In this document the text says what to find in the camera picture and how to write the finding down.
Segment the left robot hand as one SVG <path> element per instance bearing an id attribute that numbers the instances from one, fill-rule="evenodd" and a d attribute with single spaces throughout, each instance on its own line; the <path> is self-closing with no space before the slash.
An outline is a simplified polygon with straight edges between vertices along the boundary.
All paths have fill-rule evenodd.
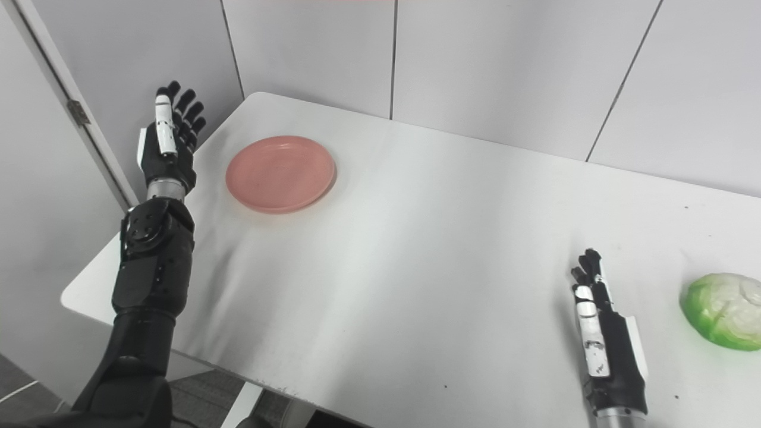
<path id="1" fill-rule="evenodd" d="M 137 162 L 144 175 L 147 199 L 183 200 L 196 186 L 194 155 L 207 121 L 196 92 L 174 80 L 157 89 L 155 119 L 141 128 Z"/>

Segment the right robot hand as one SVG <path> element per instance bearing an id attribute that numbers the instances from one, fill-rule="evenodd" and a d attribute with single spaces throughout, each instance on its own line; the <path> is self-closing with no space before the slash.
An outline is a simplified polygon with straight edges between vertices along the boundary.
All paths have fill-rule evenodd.
<path id="1" fill-rule="evenodd" d="M 571 274 L 586 365 L 583 393 L 597 426 L 642 427 L 649 414 L 647 365 L 636 319 L 615 309 L 597 250 L 585 249 Z"/>

